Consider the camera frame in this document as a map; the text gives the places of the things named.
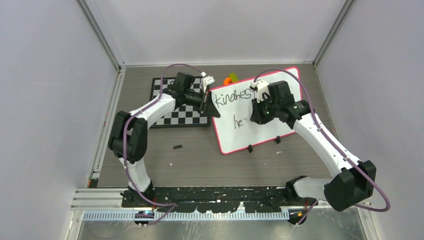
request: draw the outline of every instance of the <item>whiteboard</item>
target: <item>whiteboard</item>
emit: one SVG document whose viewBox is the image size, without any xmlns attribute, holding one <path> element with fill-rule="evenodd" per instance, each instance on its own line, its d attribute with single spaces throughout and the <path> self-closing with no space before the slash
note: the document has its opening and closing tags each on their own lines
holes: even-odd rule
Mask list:
<svg viewBox="0 0 424 240">
<path fill-rule="evenodd" d="M 290 67 L 287 71 L 299 78 L 299 70 Z M 213 117 L 219 149 L 223 154 L 231 154 L 249 147 L 276 139 L 277 136 L 287 136 L 295 131 L 277 118 L 264 125 L 250 121 L 252 115 L 252 99 L 256 93 L 249 88 L 254 77 L 232 84 L 211 89 L 212 102 L 221 117 Z M 271 72 L 261 76 L 259 80 L 274 83 L 286 81 L 294 100 L 302 99 L 299 83 L 285 72 Z"/>
</svg>

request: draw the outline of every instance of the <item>red whiteboard border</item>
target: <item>red whiteboard border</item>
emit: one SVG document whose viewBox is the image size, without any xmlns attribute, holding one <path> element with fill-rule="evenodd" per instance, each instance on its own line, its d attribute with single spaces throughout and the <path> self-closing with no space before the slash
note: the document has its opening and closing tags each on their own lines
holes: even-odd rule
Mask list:
<svg viewBox="0 0 424 240">
<path fill-rule="evenodd" d="M 300 80 L 300 79 L 301 79 L 301 74 L 300 74 L 299 68 L 297 68 L 297 67 L 295 67 L 295 66 L 292 66 L 292 67 L 286 68 L 286 69 L 284 69 L 284 70 L 288 71 L 288 70 L 292 70 L 292 69 L 296 69 L 296 71 L 297 71 L 297 77 L 298 77 L 298 78 L 299 78 L 299 80 Z M 271 75 L 271 74 L 276 74 L 276 73 L 280 73 L 280 71 L 272 71 L 272 72 L 266 73 L 266 74 L 264 74 L 264 75 L 261 75 L 261 77 L 268 76 L 268 75 Z M 233 82 L 233 83 L 230 83 L 230 84 L 227 84 L 227 85 L 217 86 L 217 87 L 214 87 L 214 88 L 210 89 L 210 91 L 213 91 L 213 90 L 215 90 L 215 89 L 225 88 L 225 87 L 228 87 L 228 86 L 231 86 L 231 85 L 234 85 L 234 84 L 239 84 L 239 83 L 242 83 L 242 82 L 245 82 L 245 81 L 252 80 L 252 79 L 254 79 L 254 78 L 255 78 L 255 76 L 254 76 L 254 77 L 247 78 L 247 79 L 244 79 L 244 80 L 241 80 L 241 81 Z M 303 93 L 302 93 L 302 92 L 303 92 L 303 91 L 302 91 L 302 87 L 300 87 L 300 99 L 303 99 L 303 98 L 304 98 L 304 96 L 303 96 Z M 215 125 L 215 117 L 212 117 L 212 122 L 213 122 L 213 127 L 215 128 L 216 139 L 218 140 L 219 151 L 220 151 L 222 154 L 224 154 L 224 155 L 232 154 L 232 153 L 235 153 L 235 152 L 238 152 L 238 151 L 241 151 L 241 150 L 247 149 L 247 148 L 249 147 L 249 146 L 245 146 L 245 147 L 242 147 L 242 148 L 236 149 L 236 150 L 234 150 L 234 151 L 230 151 L 230 152 L 223 152 L 223 150 L 222 150 L 222 148 L 221 148 L 220 137 L 219 137 L 219 135 L 218 135 L 218 131 L 217 131 L 217 126 Z M 289 135 L 292 135 L 292 134 L 295 134 L 295 132 L 287 133 L 287 134 L 281 135 L 280 137 L 282 138 L 282 137 L 289 136 Z M 255 143 L 255 144 L 252 144 L 252 147 L 253 147 L 253 146 L 256 146 L 256 145 L 259 145 L 259 144 L 266 143 L 266 142 L 270 142 L 270 141 L 272 141 L 272 140 L 275 140 L 275 138 L 271 138 L 271 139 L 268 139 L 268 140 L 265 140 L 265 141 L 261 141 L 261 142 L 258 142 L 258 143 Z"/>
</svg>

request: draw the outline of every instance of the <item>gray tabletop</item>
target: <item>gray tabletop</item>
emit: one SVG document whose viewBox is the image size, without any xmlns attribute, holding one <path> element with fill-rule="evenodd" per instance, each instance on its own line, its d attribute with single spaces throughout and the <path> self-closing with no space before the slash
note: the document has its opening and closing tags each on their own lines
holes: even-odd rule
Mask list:
<svg viewBox="0 0 424 240">
<path fill-rule="evenodd" d="M 212 87 L 222 85 L 229 73 L 238 79 L 254 77 L 269 68 L 299 69 L 313 106 L 328 129 L 333 129 L 312 64 L 295 65 L 214 65 L 199 66 L 215 78 Z M 127 68 L 117 111 L 135 110 L 149 101 L 152 79 L 160 77 L 165 67 Z M 182 71 L 198 75 L 187 67 L 173 67 L 166 77 Z M 175 145 L 182 148 L 173 149 Z M 329 178 L 330 174 L 318 155 L 298 134 L 255 146 L 253 152 L 238 151 L 229 155 L 220 152 L 213 124 L 207 127 L 155 128 L 148 132 L 146 170 L 157 187 L 187 186 L 284 186 L 300 175 Z M 124 169 L 108 149 L 98 181 L 99 187 L 126 187 Z"/>
</svg>

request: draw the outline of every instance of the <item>orange object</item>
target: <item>orange object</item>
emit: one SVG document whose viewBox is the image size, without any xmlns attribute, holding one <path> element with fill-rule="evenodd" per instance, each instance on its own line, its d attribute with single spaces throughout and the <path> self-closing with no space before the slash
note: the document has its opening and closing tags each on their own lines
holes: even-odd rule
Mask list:
<svg viewBox="0 0 424 240">
<path fill-rule="evenodd" d="M 225 80 L 224 80 L 224 85 L 228 85 L 228 84 L 231 84 L 232 83 L 232 81 L 231 81 L 231 78 L 230 77 L 227 77 Z"/>
</svg>

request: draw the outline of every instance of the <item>checkered pattern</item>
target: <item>checkered pattern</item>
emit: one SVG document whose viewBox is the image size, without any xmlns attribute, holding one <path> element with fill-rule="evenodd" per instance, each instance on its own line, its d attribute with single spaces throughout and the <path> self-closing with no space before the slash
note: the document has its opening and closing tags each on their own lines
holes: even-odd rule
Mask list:
<svg viewBox="0 0 424 240">
<path fill-rule="evenodd" d="M 163 80 L 163 89 L 166 89 L 168 85 L 174 82 L 174 78 L 164 79 Z M 161 79 L 154 78 L 151 93 L 151 100 L 154 99 L 157 95 L 159 95 L 161 89 Z M 200 77 L 195 78 L 194 83 L 191 85 L 191 89 L 196 92 L 200 92 L 202 90 L 202 86 L 200 83 Z M 160 118 L 156 123 L 154 123 L 151 127 L 159 128 L 159 127 L 197 127 L 197 126 L 209 126 L 210 121 L 209 117 L 198 113 L 193 109 L 193 106 L 180 106 L 174 111 L 165 114 L 162 118 Z"/>
</svg>

